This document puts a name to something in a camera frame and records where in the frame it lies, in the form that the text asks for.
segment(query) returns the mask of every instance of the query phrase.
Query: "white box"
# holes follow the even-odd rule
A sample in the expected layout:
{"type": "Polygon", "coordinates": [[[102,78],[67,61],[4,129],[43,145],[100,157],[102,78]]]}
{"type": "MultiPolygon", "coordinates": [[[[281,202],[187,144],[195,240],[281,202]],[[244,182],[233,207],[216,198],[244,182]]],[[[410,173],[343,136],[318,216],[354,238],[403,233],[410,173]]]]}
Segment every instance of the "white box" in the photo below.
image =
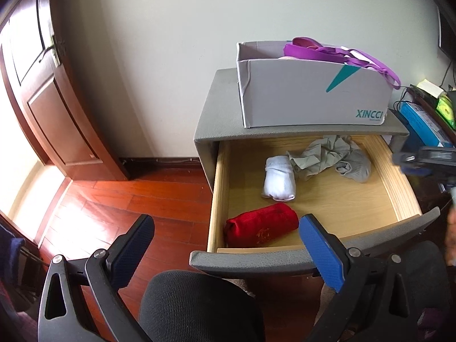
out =
{"type": "Polygon", "coordinates": [[[287,43],[238,43],[244,127],[383,123],[393,88],[380,73],[325,61],[278,59],[287,43]]]}

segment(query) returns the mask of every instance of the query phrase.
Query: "open drawer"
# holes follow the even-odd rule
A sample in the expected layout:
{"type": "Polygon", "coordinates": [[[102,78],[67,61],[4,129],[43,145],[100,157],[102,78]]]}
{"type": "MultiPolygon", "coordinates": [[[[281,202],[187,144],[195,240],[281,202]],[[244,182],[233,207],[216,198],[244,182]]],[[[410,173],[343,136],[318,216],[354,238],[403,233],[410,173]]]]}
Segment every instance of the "open drawer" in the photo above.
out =
{"type": "MultiPolygon", "coordinates": [[[[261,248],[227,248],[223,228],[228,218],[274,204],[261,196],[268,157],[304,150],[318,136],[245,139],[220,142],[207,252],[191,254],[190,265],[225,277],[255,274],[302,274],[314,264],[297,230],[261,248]]],[[[391,163],[391,151],[378,135],[352,140],[369,156],[366,183],[328,168],[308,181],[296,180],[296,198],[287,202],[298,217],[313,213],[323,227],[347,247],[377,255],[416,235],[439,216],[439,208],[422,215],[407,178],[391,163]]]]}

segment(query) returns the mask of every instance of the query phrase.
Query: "door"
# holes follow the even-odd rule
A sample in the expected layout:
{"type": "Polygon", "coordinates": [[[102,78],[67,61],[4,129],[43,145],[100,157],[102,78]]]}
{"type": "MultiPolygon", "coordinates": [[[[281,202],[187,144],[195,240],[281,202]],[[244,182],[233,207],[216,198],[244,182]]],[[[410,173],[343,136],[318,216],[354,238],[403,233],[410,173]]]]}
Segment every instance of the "door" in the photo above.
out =
{"type": "Polygon", "coordinates": [[[50,0],[21,0],[3,32],[9,83],[20,110],[51,161],[73,180],[126,180],[96,132],[54,32],[50,0]]]}

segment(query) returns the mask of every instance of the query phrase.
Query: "bolt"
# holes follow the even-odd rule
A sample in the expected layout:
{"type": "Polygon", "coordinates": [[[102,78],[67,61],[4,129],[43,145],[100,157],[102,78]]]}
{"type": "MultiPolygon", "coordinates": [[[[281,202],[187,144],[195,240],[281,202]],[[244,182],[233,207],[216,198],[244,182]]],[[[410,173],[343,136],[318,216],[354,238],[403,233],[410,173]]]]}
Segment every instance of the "bolt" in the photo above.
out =
{"type": "Polygon", "coordinates": [[[61,262],[62,260],[63,260],[62,255],[56,255],[56,256],[52,259],[52,262],[54,262],[54,264],[58,264],[58,263],[61,262]]]}
{"type": "Polygon", "coordinates": [[[104,249],[97,249],[94,253],[93,256],[95,258],[102,258],[106,254],[106,251],[104,249]]]}
{"type": "Polygon", "coordinates": [[[361,251],[358,248],[352,247],[348,249],[348,254],[352,257],[361,256],[361,251]]]}
{"type": "Polygon", "coordinates": [[[400,259],[399,255],[392,255],[391,256],[391,260],[393,262],[396,262],[396,264],[399,264],[401,262],[401,259],[400,259]]]}

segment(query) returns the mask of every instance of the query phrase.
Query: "crumpled gray fabric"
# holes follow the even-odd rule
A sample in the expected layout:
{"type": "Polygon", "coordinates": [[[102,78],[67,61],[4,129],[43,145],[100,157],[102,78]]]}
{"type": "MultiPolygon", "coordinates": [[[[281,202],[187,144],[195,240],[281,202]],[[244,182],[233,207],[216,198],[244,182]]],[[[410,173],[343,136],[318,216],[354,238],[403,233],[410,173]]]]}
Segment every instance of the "crumpled gray fabric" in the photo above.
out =
{"type": "Polygon", "coordinates": [[[300,153],[287,151],[293,171],[304,180],[334,166],[359,147],[350,140],[350,136],[325,135],[315,140],[300,153]]]}

